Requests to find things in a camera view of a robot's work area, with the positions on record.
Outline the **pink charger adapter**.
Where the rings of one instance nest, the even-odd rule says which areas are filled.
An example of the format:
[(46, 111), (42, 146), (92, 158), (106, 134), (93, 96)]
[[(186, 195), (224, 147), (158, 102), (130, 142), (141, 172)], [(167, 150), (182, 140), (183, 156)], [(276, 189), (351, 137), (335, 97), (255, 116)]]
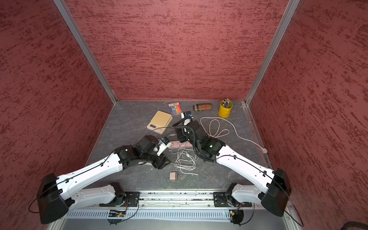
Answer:
[(170, 181), (176, 181), (176, 180), (178, 180), (178, 172), (170, 172), (170, 174), (169, 174), (169, 180)]

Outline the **pink power strip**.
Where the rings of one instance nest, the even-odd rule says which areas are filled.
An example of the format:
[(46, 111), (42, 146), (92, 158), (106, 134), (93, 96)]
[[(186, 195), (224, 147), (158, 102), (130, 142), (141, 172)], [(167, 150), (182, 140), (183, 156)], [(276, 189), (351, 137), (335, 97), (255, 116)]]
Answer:
[(171, 146), (170, 146), (171, 149), (191, 148), (191, 147), (192, 145), (188, 141), (183, 142), (183, 143), (179, 141), (172, 141)]

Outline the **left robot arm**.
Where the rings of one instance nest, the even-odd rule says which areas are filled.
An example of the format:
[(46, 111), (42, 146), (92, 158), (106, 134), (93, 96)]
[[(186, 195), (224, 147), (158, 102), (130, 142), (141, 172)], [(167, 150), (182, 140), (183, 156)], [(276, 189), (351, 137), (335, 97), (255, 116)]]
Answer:
[(123, 206), (125, 193), (119, 183), (88, 189), (88, 186), (111, 174), (140, 163), (150, 163), (156, 169), (170, 164), (163, 152), (171, 145), (167, 137), (144, 136), (134, 145), (118, 147), (107, 157), (71, 173), (46, 175), (37, 193), (41, 224), (50, 224), (70, 210), (92, 205)]

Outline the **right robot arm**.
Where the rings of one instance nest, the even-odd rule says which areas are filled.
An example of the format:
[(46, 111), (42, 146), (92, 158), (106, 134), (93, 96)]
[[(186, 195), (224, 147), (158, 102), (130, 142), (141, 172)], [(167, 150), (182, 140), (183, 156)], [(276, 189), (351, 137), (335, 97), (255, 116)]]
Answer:
[(172, 128), (176, 130), (179, 141), (188, 141), (200, 159), (226, 166), (257, 187), (256, 192), (242, 192), (242, 185), (232, 184), (228, 189), (231, 204), (258, 203), (275, 216), (284, 215), (291, 195), (291, 185), (284, 170), (278, 168), (274, 171), (252, 162), (223, 141), (211, 137), (197, 121), (186, 125), (177, 122)]

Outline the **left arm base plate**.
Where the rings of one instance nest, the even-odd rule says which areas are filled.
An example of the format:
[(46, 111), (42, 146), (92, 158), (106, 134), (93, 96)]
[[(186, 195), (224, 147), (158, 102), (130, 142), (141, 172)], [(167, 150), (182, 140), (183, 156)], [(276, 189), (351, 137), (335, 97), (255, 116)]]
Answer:
[(137, 207), (139, 198), (140, 192), (124, 192), (123, 194), (116, 195), (109, 203), (99, 204), (99, 206), (116, 208)]

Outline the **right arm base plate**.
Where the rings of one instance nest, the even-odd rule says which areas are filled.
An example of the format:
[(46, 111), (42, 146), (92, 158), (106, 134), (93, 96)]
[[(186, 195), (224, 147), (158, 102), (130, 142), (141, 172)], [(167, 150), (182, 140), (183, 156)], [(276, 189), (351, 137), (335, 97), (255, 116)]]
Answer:
[(250, 208), (253, 206), (250, 202), (240, 203), (226, 192), (213, 192), (213, 202), (216, 208)]

